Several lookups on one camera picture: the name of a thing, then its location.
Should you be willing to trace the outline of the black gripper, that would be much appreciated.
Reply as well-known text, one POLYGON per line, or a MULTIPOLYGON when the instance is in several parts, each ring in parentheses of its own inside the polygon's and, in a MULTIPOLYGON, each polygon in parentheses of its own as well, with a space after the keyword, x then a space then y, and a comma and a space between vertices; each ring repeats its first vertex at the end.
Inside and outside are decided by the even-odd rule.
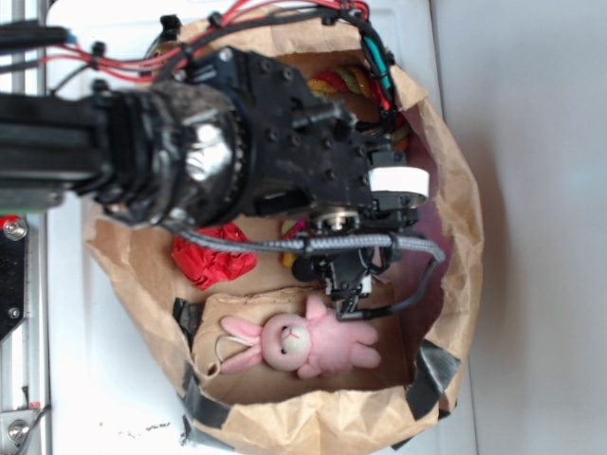
POLYGON ((418 220, 429 174, 386 136, 357 129, 340 100, 316 97, 294 66, 223 48, 189 73, 218 109, 219 144, 201 151, 203 226, 240 215, 293 218, 321 232, 402 232, 418 220))

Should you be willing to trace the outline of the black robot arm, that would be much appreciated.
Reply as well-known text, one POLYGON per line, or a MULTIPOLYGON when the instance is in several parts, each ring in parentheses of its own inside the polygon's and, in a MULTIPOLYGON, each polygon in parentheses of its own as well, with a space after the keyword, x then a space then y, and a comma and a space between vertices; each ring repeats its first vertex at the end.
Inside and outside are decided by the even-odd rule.
POLYGON ((135 228, 241 215, 398 228, 428 199, 430 176, 356 123, 295 67, 232 47, 183 82, 96 82, 81 100, 5 94, 1 208, 51 209, 72 191, 135 228))

